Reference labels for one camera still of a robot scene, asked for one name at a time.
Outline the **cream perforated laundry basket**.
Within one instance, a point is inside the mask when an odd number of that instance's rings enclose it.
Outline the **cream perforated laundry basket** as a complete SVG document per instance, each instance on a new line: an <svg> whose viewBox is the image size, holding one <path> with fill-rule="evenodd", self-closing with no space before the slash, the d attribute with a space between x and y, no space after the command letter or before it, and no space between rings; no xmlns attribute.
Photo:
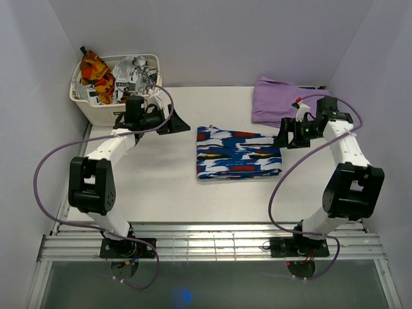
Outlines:
<svg viewBox="0 0 412 309"><path fill-rule="evenodd" d="M159 78L157 81L157 85L162 84L162 76L160 73L160 62L159 59L156 55L154 54L131 54L133 56L137 55L142 55L142 56L152 56L156 58L158 61L158 69L159 69ZM113 55L113 56L105 56L101 57L103 61L105 61L110 68L112 68L117 61L119 61L122 57L126 57L129 55ZM79 79L80 78L80 62L77 64L77 67L75 69L75 72L73 74L73 79ZM115 124L115 120L119 114L124 112L126 110L126 102L120 103L120 104L110 104L110 105L98 105L94 106L91 105L88 101L86 100L76 100L72 96L72 87L70 86L70 99L74 101L78 107L81 109L81 111L84 113L84 115L87 117L87 119L91 122L92 125L94 126L109 126L112 127ZM141 97L144 97L145 99L147 98L147 93L142 95Z"/></svg>

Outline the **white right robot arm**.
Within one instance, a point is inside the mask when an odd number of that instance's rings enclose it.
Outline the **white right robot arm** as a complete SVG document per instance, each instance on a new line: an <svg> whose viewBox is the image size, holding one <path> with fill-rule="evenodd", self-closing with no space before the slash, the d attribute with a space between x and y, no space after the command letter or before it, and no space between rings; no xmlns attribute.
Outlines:
<svg viewBox="0 0 412 309"><path fill-rule="evenodd" d="M363 155L351 113L339 111L339 101L331 96L317 99L315 116L309 119L310 107L297 98L292 104L297 110L295 117L281 121L275 147L305 148L313 139L324 138L335 170L324 189L321 207L301 220L289 237L270 239L273 258L327 257L326 238L330 232L347 222L369 218L375 210L384 171L372 166Z"/></svg>

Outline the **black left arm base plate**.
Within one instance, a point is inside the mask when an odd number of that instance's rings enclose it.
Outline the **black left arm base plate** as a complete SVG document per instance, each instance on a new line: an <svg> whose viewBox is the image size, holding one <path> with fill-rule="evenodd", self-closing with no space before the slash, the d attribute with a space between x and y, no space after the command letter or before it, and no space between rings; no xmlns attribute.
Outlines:
<svg viewBox="0 0 412 309"><path fill-rule="evenodd" d="M103 259L133 259L155 257L152 247L156 247L156 238L141 238L141 242L113 240L104 238L100 246L99 257Z"/></svg>

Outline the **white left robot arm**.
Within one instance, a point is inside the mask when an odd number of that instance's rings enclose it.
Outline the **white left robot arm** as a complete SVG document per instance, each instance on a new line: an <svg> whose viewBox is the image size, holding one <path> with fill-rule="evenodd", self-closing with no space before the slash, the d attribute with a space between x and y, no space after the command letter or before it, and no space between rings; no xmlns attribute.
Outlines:
<svg viewBox="0 0 412 309"><path fill-rule="evenodd" d="M188 131L190 126L172 105L163 107L159 102L148 103L144 97L131 96L126 99L126 110L115 120L114 137L70 162L68 202L100 228L101 258L155 257L156 240L136 239L131 224L115 208L117 194L113 176L114 166L150 129L159 135L168 135Z"/></svg>

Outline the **blue white red patterned trousers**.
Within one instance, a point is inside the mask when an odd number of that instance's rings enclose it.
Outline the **blue white red patterned trousers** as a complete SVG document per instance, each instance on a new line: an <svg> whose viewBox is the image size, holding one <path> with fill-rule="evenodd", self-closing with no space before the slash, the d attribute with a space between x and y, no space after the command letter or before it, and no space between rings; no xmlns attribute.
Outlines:
<svg viewBox="0 0 412 309"><path fill-rule="evenodd" d="M275 136L197 128L196 176L198 180L241 180L277 176L282 171Z"/></svg>

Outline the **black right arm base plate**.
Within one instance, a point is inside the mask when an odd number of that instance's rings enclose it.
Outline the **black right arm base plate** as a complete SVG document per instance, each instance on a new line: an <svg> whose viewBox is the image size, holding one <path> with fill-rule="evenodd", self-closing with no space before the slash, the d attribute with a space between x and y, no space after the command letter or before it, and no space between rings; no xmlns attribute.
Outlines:
<svg viewBox="0 0 412 309"><path fill-rule="evenodd" d="M268 247L272 258L303 258L312 254L315 258L326 258L330 255L325 239L314 240L300 235L272 237Z"/></svg>

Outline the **folded purple trousers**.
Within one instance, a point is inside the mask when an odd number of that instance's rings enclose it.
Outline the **folded purple trousers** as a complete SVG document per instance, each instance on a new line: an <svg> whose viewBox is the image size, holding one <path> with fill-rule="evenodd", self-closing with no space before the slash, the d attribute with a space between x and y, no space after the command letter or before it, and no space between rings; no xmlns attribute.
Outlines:
<svg viewBox="0 0 412 309"><path fill-rule="evenodd" d="M315 113L317 100L331 95L327 89L302 88L261 77L252 95L252 123L280 128L283 118L295 118L297 109L292 104L297 99L302 98L303 103Z"/></svg>

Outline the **black white newsprint trousers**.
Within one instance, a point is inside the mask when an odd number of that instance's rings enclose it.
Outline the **black white newsprint trousers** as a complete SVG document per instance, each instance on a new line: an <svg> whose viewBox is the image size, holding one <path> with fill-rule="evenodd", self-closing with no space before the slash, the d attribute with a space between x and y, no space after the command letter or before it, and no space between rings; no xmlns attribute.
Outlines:
<svg viewBox="0 0 412 309"><path fill-rule="evenodd" d="M122 57L110 69L115 78L112 104L124 103L126 98L131 95L144 95L146 86L156 84L159 78L158 61L152 56L129 55ZM71 81L71 87L74 99L86 100L94 106L106 105L100 103L92 85L85 86L82 84L81 71L80 78Z"/></svg>

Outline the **orange camouflage trousers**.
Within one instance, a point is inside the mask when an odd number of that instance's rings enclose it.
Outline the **orange camouflage trousers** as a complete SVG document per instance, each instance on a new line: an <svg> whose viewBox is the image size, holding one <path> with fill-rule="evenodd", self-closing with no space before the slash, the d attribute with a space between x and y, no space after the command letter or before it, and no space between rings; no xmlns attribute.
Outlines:
<svg viewBox="0 0 412 309"><path fill-rule="evenodd" d="M82 60L80 71L82 84L92 85L102 104L112 104L115 90L115 78L109 66L93 51L80 47Z"/></svg>

